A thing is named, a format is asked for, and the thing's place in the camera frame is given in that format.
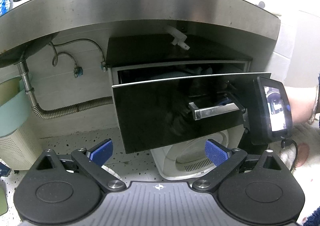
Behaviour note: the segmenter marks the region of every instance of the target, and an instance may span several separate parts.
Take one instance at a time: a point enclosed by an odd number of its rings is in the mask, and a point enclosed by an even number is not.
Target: drain pipe
[[[55,119],[55,118],[69,115],[69,114],[92,109],[94,107],[113,103],[112,97],[107,96],[107,97],[97,98],[97,99],[89,100],[89,101],[78,103],[78,104],[69,105],[69,106],[54,109],[54,110],[44,110],[39,106],[39,103],[34,93],[35,90],[30,83],[29,76],[28,76],[29,69],[28,69],[26,60],[19,62],[17,66],[18,66],[19,74],[22,77],[22,80],[26,89],[25,92],[29,97],[32,111],[35,113],[36,116],[42,119],[45,119],[45,120]]]

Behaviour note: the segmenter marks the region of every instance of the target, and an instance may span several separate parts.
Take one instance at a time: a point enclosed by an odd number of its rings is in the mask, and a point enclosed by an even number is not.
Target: device screen
[[[284,117],[284,103],[279,89],[264,86],[271,121],[271,130],[278,131],[287,128]]]

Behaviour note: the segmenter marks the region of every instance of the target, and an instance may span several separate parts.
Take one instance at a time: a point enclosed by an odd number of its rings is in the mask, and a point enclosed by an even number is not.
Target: crosshair symbol
[[[165,186],[163,186],[162,184],[157,184],[156,186],[154,186],[154,188],[158,189],[159,191],[161,189],[163,189]]]

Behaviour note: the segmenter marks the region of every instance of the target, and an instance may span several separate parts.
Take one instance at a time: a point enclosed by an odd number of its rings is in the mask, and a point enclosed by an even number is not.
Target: stainless steel countertop
[[[12,64],[3,60],[11,49],[36,38],[124,20],[202,22],[273,40],[277,40],[280,27],[276,16],[243,0],[30,0],[0,17],[0,67]]]

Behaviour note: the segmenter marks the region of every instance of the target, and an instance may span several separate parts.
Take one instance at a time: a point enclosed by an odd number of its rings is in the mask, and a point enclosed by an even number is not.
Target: drawer handle
[[[189,103],[189,108],[192,111],[192,116],[195,121],[239,110],[239,108],[234,103],[199,109],[197,105],[192,102]]]

